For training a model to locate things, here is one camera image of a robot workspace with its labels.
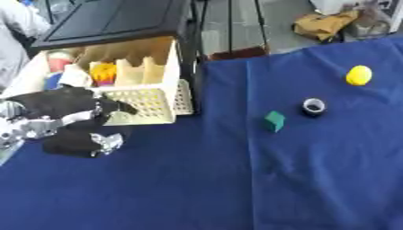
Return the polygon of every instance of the yellow lemon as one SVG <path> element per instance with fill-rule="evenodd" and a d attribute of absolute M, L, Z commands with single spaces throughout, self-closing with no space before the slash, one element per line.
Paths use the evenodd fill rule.
<path fill-rule="evenodd" d="M 356 66 L 347 75 L 347 83 L 351 85 L 366 85 L 372 79 L 372 70 L 367 66 Z"/>

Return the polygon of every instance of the green block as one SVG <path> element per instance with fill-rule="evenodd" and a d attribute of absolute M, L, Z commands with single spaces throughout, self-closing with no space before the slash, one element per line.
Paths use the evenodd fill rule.
<path fill-rule="evenodd" d="M 264 122 L 270 131 L 277 133 L 284 127 L 285 117 L 277 111 L 272 111 L 264 117 Z"/>

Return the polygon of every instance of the tape roll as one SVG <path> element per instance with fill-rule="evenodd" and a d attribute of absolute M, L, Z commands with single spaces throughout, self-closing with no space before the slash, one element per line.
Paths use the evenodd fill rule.
<path fill-rule="evenodd" d="M 322 115 L 326 108 L 326 104 L 318 98 L 309 98 L 302 105 L 303 111 L 310 117 Z"/>

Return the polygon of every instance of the paper bag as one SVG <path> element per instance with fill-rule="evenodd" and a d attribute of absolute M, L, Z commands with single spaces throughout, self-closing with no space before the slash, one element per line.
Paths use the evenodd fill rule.
<path fill-rule="evenodd" d="M 299 18 L 294 23 L 294 32 L 323 41 L 336 36 L 339 31 L 356 20 L 358 16 L 358 11 L 349 11 L 330 16 L 311 13 Z"/>

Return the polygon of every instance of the white coat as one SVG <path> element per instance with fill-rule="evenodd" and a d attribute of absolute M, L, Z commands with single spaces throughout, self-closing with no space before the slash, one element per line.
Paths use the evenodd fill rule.
<path fill-rule="evenodd" d="M 39 37 L 50 25 L 32 9 L 16 0 L 0 0 L 0 89 L 7 87 L 29 61 L 10 30 Z"/>

